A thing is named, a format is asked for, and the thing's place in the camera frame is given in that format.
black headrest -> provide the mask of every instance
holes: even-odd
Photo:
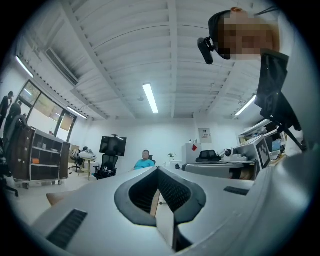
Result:
[[[216,152],[214,150],[205,150],[200,152],[201,159],[211,159],[215,158],[217,156]]]

table leg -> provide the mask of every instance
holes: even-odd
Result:
[[[90,160],[88,160],[88,180],[90,181]]]

blue shirt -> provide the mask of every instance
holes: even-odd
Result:
[[[151,167],[151,166],[155,166],[155,163],[153,161],[151,161],[150,159],[147,159],[147,160],[141,159],[138,162],[136,162],[134,169],[138,170],[138,169]]]

ceiling beam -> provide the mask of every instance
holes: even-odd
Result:
[[[108,72],[106,71],[106,69],[101,64],[99,58],[95,54],[95,51],[92,49],[89,41],[87,40],[85,34],[83,33],[83,31],[82,31],[82,29],[80,27],[80,24],[77,21],[74,13],[72,11],[72,8],[71,8],[71,6],[69,4],[69,1],[61,0],[60,4],[61,4],[62,15],[63,15],[66,23],[68,25],[70,25],[70,27],[74,31],[75,37],[78,39],[80,45],[82,46],[82,49],[83,49],[85,55],[87,56],[89,61],[91,61],[92,64],[97,68],[97,70],[99,71],[100,75],[104,78],[106,85],[113,89],[114,93],[119,97],[119,99],[121,100],[121,102],[124,105],[124,107],[127,108],[127,110],[130,113],[131,117],[133,117],[135,119],[136,117],[135,117],[135,114],[132,111],[132,108],[129,106],[129,104],[126,102],[126,100],[122,97],[122,94],[117,89],[115,82],[111,79],[111,77],[109,76]]]
[[[219,103],[221,98],[226,96],[226,93],[228,92],[229,88],[231,87],[231,84],[234,83],[235,79],[237,78],[237,76],[241,72],[242,65],[243,65],[243,63],[241,61],[236,61],[234,63],[234,66],[233,66],[233,68],[231,70],[231,73],[228,76],[228,78],[226,79],[226,81],[224,83],[224,86],[219,91],[219,94],[216,96],[215,100],[209,106],[209,108],[207,110],[207,114],[208,115],[210,115],[213,112],[215,106]]]
[[[172,104],[171,104],[171,118],[175,117],[176,108],[176,91],[177,91],[177,77],[178,77],[178,26],[177,26],[177,3],[176,0],[168,0],[169,9],[169,27],[171,40],[171,86]]]

computer monitor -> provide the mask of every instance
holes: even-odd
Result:
[[[126,151],[127,138],[125,137],[102,137],[100,153],[114,151],[117,156],[124,157]]]

